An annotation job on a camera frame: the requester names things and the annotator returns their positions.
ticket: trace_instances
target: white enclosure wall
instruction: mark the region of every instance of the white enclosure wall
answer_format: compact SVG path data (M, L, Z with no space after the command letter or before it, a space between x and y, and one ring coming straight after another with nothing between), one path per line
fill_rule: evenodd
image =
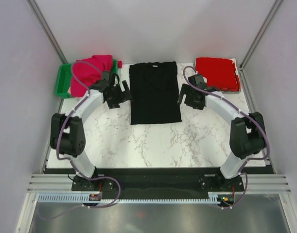
M112 54L125 64L240 63L274 0L35 0L68 62Z
M0 233L11 233L39 172L61 64L24 0L0 0Z
M297 0L284 1L244 68L278 172L297 199Z

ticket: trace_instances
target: white marble table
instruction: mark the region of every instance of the white marble table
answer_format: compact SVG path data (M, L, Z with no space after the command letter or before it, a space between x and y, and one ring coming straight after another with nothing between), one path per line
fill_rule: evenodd
M177 64L178 85L185 80ZM129 65L120 70L121 80L129 83ZM243 91L224 94L241 109L248 109ZM77 99L64 100L62 113ZM86 152L96 167L213 167L224 163L230 153L227 125L211 109L194 110L180 106L182 122L156 125L130 125L130 102L109 110L107 104L97 108L84 124ZM264 161L250 161L247 166L265 166ZM70 168L68 161L58 161L50 151L47 168Z

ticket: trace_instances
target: cable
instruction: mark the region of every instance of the cable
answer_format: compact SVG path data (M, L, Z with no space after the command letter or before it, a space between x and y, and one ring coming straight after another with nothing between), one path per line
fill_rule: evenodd
M185 81L189 84L189 86L191 86L193 89L195 89L195 90L197 90L197 91L200 91L200 92L202 92L202 93L204 93L204 94L212 95L212 96L214 96L214 97L216 97L216 98L219 98L219 99L223 100L224 102L226 102L227 104L229 104L229 105L230 105L233 109L235 109L238 113L240 113L241 115L243 115L244 117L246 117L249 121L251 121L251 122L256 126L256 128L260 131L260 133L262 134L262 136L263 136L263 138L264 138L264 141L265 141L265 144L266 144L266 147L267 147L266 155L265 155L263 158L248 158L248 159L241 165L241 167L238 169L238 172L240 173L240 172L242 171L242 169L245 167L246 163L247 163L248 161L250 161L250 160L265 160L265 159L267 159L267 158L269 157L269 155L270 155L270 146L269 146L268 138L267 138L267 136L266 136L264 130L261 128L261 126L260 126L260 125L259 125L259 124L258 124L252 117L250 117L249 115L247 115L247 114L245 114L244 112L242 112L236 105L234 105L234 104L233 104L232 102L230 102L229 100L225 99L223 96L216 95L216 94L214 94L214 93L212 93L212 92L205 91L205 90L203 90L203 89L200 89L200 88L198 88L198 87L192 85L192 84L188 81L188 79L187 79L187 77L186 77L186 75L185 75L185 71L186 71L187 68L192 68L192 69L194 70L194 72L197 72L197 71L196 71L195 68L192 67L192 66L186 66L186 67L183 69L183 76L184 76L184 79L185 79Z
M62 215L64 215L64 214L67 214L68 212L70 212L70 211L72 211L72 210L74 210L74 209L77 209L77 208L79 208L79 207L82 207L82 205L75 205L75 206L73 206L73 207L71 207L71 208L69 208L69 209L67 209L67 210L65 210L65 211L63 211L63 212L61 212L61 213L59 213L58 215L53 216L53 217L43 217L43 216L40 215L39 211L37 210L37 216L38 216L41 220L43 220L43 221L51 221L51 220L56 219L56 218L58 218L58 217L60 217L60 216L62 216Z
M232 193L231 193L230 198L234 197L234 195L235 195L235 187L232 186L231 189L232 189Z
M92 64L90 64L90 63L88 63L88 62L85 62L85 61L76 61L76 62L74 62L74 63L71 65L70 70L71 70L71 74L72 74L72 76L74 77L74 79L75 79L79 84L81 84L81 85L87 90L87 95L86 95L82 100L80 100L80 102L77 103L77 105L74 107L74 110L71 110L71 112L68 114L68 116L67 116L66 119L64 120L64 122L63 122L63 124L62 124L62 127L61 127L61 130L60 130L60 133L59 133L59 136L58 136L58 139L57 139L57 144L56 144L56 157L57 157L58 160L69 160L69 161L70 161L70 164L71 164L72 167L75 169L75 171L76 171L80 176L82 176L83 178L85 178L85 179L87 179L87 180L89 180L89 181L97 181L97 180L109 179L109 180L114 181L114 182L117 184L117 186L118 186L118 195L116 196L116 198L115 198L112 202L110 202L110 203L108 203L108 204L105 204L105 205L100 205L100 206L99 206L99 205L98 205L98 206L89 206L89 207L88 207L88 208L94 208L94 209L106 208L106 207L110 207L110 206L116 204L116 201L118 200L118 198L119 198L119 196L120 196L120 194L121 194L121 186L120 186L119 182L118 182L115 178L113 178L113 177L109 177L109 176L103 176L103 177L97 177L97 178L89 178L89 177L85 176L84 174L82 174L82 173L78 170L78 168L76 167L76 165L73 163L73 161L72 161L70 158L67 158L67 157L65 157L65 158L61 158L61 157L60 157L60 145L61 145L61 139L62 139L62 135L63 135L64 129L65 129L65 127L66 127L66 124L67 124L68 120L70 119L70 117L71 117L71 116L75 113L75 111L76 111L76 110L77 110L77 109L78 109L78 108L79 108L79 107L80 107L80 106L81 106L81 105L82 105L82 104L89 98L89 95L90 95L90 89L89 89L83 82L81 82L81 81L77 78L77 76L74 74L74 72L73 72L73 67L74 67L74 65L77 64L77 63L82 63L82 64L89 65L89 66L91 66L92 68L96 69L96 70L101 74L101 71L100 71L96 66L94 66L94 65L92 65ZM76 209L76 208L79 208L79 207L82 207L82 206L84 206L84 205L76 205L76 206L73 206L73 207L69 208L68 210L63 211L62 213L60 213L60 214L58 214L58 215L56 215L56 216L54 216L54 217L45 218L45 217L41 216L39 212L37 212L37 215L38 215L38 217L41 218L42 220L44 220L44 221L49 221L49 220L53 220L53 219L55 219L55 218L58 218L58 217L60 217L60 216L62 216L62 215L64 215L64 214L68 213L69 211L72 211L72 210L74 210L74 209Z
M74 179L72 179L72 178L70 177L69 174L67 174L67 177L68 177L71 181L74 181Z
M245 189L244 189L244 192L239 197L239 199L237 200L237 202L234 202L231 206L223 207L224 209L232 209L233 207L235 207L236 205L238 205L239 202L241 202L242 198L245 196L245 193L247 191L247 182L248 182L247 173L243 172L243 173L241 173L241 175L245 175Z
M226 205L232 206L235 203L235 201L236 201L235 196L233 196L232 198L234 199L234 201L232 202L232 204L229 204L224 199L222 200L222 202L225 203Z

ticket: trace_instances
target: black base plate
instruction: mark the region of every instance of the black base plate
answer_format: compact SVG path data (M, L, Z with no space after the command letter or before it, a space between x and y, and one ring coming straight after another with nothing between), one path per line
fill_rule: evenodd
M244 185L240 176L225 180L223 184L218 183L215 176L203 175L199 177L199 181L201 189L206 192L232 192L233 187L235 191L244 191Z
M122 191L120 199L207 199L208 192L243 191L240 177L232 180L231 185L218 186L214 176L204 175L117 175ZM118 194L118 186L112 180L104 179L90 182L75 176L72 191L101 191L103 199L114 199Z

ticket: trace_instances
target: folded black shirt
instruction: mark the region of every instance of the folded black shirt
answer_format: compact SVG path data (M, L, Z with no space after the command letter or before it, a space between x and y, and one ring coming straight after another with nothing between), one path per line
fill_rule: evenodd
M130 66L131 125L181 122L176 62Z

